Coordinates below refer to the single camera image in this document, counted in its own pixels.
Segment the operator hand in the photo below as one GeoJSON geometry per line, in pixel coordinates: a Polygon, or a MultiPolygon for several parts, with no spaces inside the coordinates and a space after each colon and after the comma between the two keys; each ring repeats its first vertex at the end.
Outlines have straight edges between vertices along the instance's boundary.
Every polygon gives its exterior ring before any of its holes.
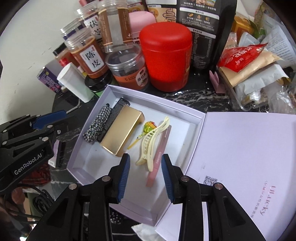
{"type": "Polygon", "coordinates": [[[1,211],[8,209],[9,211],[12,211],[13,215],[15,215],[15,212],[25,213],[23,206],[25,198],[22,187],[17,187],[8,194],[6,197],[6,203],[4,203],[4,196],[1,195],[1,211]]]}

